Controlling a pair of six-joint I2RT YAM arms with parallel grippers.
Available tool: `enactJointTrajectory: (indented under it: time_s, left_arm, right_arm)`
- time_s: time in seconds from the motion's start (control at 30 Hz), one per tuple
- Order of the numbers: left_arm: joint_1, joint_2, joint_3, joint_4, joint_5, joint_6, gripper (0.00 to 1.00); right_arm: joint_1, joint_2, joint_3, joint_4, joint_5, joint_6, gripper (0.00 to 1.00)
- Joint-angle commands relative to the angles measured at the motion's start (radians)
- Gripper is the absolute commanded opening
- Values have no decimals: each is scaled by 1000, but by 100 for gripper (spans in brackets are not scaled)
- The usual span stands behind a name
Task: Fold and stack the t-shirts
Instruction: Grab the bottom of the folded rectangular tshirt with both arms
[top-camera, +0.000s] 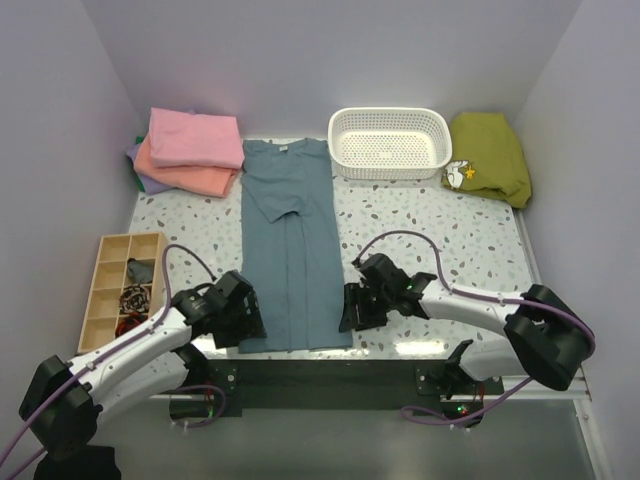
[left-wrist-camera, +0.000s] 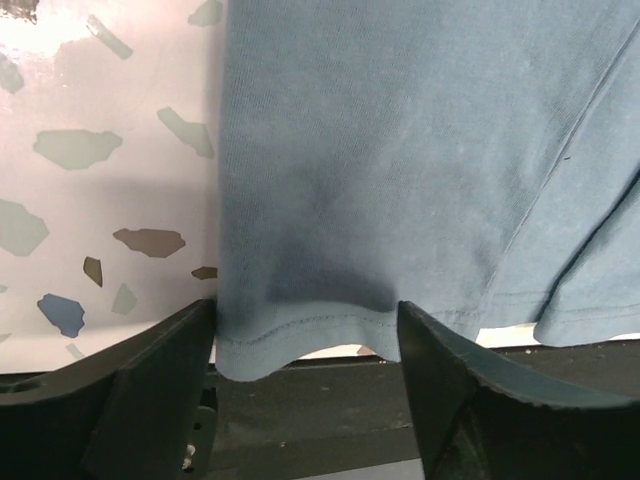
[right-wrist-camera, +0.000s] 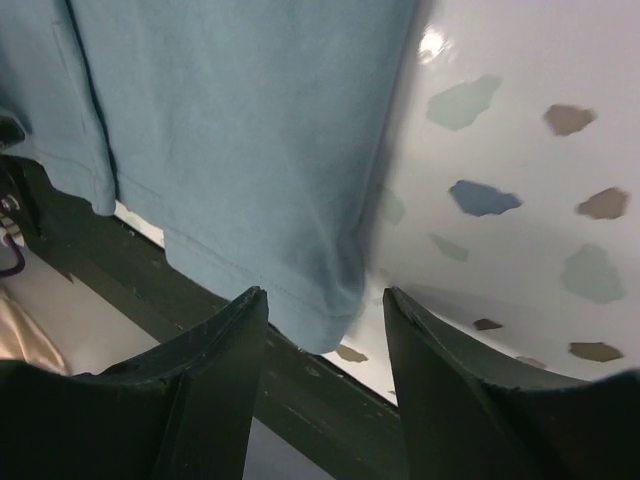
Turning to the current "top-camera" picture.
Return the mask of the blue t shirt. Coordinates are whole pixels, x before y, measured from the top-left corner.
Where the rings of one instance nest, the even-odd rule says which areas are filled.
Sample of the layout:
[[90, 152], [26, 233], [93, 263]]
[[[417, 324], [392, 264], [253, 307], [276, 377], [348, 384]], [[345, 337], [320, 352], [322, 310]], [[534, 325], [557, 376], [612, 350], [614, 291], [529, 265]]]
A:
[[242, 274], [253, 285], [266, 330], [243, 354], [346, 349], [339, 324], [344, 275], [326, 142], [243, 144]]

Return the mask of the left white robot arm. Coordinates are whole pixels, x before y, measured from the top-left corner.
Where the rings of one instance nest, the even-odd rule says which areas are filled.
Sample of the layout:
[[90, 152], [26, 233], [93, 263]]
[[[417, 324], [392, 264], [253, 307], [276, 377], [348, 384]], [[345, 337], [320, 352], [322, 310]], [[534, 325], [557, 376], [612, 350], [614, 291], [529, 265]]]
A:
[[54, 460], [80, 451], [100, 425], [153, 395], [196, 392], [210, 369], [194, 340], [236, 347], [266, 335], [253, 286], [237, 271], [205, 287], [177, 292], [140, 326], [72, 360], [37, 367], [19, 415]]

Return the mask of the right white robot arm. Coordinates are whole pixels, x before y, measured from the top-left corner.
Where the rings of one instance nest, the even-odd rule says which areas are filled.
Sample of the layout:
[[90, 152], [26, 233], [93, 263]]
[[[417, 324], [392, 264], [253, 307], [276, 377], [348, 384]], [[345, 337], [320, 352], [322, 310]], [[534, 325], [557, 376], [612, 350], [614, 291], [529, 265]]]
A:
[[550, 289], [534, 284], [524, 293], [446, 285], [439, 274], [413, 276], [382, 254], [353, 262], [357, 283], [344, 288], [339, 329], [363, 331], [387, 325], [396, 312], [423, 320], [451, 320], [498, 335], [493, 342], [462, 341], [446, 359], [438, 381], [459, 393], [493, 376], [528, 375], [565, 391], [595, 350], [592, 330]]

